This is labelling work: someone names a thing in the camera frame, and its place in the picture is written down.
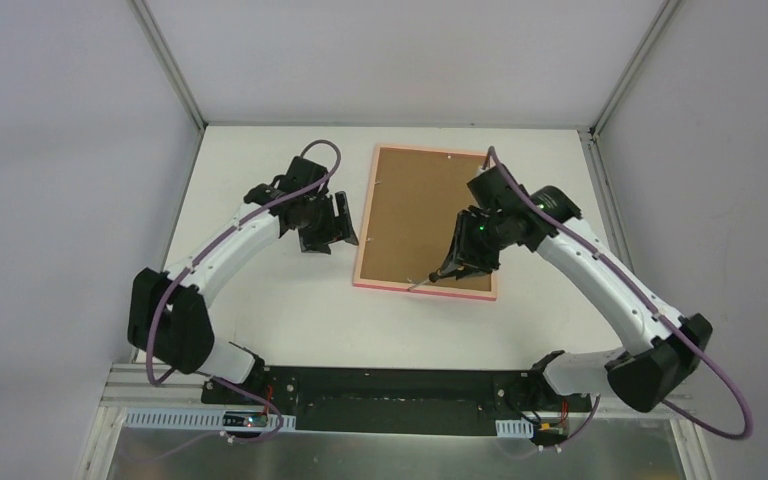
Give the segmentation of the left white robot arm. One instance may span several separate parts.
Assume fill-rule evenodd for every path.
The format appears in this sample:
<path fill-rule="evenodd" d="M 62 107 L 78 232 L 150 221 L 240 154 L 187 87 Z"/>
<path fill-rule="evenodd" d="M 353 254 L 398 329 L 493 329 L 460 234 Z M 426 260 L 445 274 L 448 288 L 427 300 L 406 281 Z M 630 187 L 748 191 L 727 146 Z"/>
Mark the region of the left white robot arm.
<path fill-rule="evenodd" d="M 332 171 L 302 156 L 269 183 L 249 190 L 235 214 L 197 251 L 163 271 L 145 268 L 131 290 L 128 342 L 182 374 L 227 380 L 241 404 L 257 402 L 265 378 L 258 357 L 213 329 L 209 309 L 227 283 L 263 249 L 294 231 L 304 253 L 358 245 L 345 192 L 328 188 Z"/>

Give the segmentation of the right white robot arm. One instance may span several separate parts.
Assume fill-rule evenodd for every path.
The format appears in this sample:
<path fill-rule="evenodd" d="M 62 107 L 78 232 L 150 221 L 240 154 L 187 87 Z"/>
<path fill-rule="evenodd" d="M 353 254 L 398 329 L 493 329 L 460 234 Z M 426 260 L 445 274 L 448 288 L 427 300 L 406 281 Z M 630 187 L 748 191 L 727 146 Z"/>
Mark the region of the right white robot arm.
<path fill-rule="evenodd" d="M 504 166 L 467 184 L 475 202 L 458 213 L 449 252 L 430 282 L 488 275 L 502 250 L 524 246 L 567 277 L 598 310 L 621 348 L 587 354 L 554 352 L 535 364 L 542 374 L 527 384 L 543 410 L 574 393 L 612 393 L 638 412 L 662 403 L 693 373 L 713 333 L 701 314 L 684 315 L 665 303 L 618 261 L 581 211 L 560 189 L 528 194 Z"/>

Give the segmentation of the black yellow screwdriver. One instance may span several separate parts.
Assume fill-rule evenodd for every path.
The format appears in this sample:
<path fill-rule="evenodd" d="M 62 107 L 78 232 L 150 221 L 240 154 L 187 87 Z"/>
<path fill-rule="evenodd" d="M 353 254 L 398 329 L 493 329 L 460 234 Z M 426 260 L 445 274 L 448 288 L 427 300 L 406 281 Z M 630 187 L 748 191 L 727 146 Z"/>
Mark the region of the black yellow screwdriver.
<path fill-rule="evenodd" d="M 440 281 L 442 279 L 449 278 L 449 277 L 453 276 L 454 274 L 455 274 L 455 270 L 443 270 L 443 269 L 435 270 L 435 271 L 429 273 L 428 276 L 424 280 L 412 283 L 407 288 L 407 291 L 414 291 L 414 290 L 418 289 L 419 287 L 422 287 L 422 286 L 425 286 L 425 285 L 429 285 L 429 284 L 433 284 L 433 283 L 437 283 L 438 281 Z"/>

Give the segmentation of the pink wooden photo frame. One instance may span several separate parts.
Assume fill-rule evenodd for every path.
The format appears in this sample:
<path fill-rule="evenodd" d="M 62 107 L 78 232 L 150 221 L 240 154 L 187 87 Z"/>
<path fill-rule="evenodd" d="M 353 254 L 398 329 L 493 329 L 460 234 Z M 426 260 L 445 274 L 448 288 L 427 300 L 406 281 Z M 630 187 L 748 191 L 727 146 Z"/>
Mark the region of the pink wooden photo frame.
<path fill-rule="evenodd" d="M 467 182 L 483 165 L 476 151 L 378 144 L 373 153 L 353 285 L 360 288 L 494 301 L 497 279 L 440 280 L 407 288 L 438 270 L 457 214 L 473 203 Z"/>

